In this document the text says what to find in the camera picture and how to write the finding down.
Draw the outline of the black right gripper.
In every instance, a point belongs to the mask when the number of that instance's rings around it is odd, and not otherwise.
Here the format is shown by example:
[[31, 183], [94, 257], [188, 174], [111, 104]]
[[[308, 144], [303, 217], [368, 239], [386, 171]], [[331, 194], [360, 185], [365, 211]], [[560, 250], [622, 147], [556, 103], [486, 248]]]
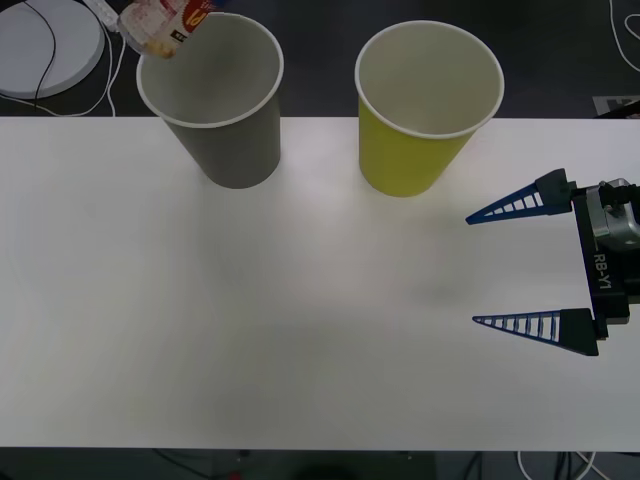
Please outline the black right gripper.
[[610, 325], [629, 322], [639, 302], [639, 189], [587, 187], [574, 193], [564, 169], [468, 216], [468, 225], [559, 215], [574, 206], [594, 320], [589, 309], [473, 316], [479, 325], [584, 356], [599, 355]]

